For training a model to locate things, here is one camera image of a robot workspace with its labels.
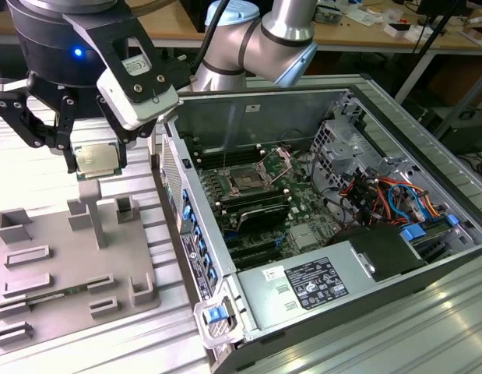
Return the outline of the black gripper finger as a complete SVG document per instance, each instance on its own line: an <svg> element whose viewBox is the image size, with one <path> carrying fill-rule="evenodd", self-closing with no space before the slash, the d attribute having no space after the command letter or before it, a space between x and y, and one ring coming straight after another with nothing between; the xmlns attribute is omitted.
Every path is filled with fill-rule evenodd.
<svg viewBox="0 0 482 374"><path fill-rule="evenodd" d="M34 97L55 113L53 125L44 124L27 106ZM70 136L76 118L76 92L41 77L0 78L0 117L32 148L47 146L60 152L69 174L76 171Z"/></svg>
<svg viewBox="0 0 482 374"><path fill-rule="evenodd" d="M110 109L108 103L100 93L97 95L97 105L118 139L119 166L120 168L125 168L127 166L127 146L131 142L135 142L138 138L148 138L151 136L156 125L156 120L153 119L143 125L139 125L137 129L127 130L117 119L115 113Z"/></svg>

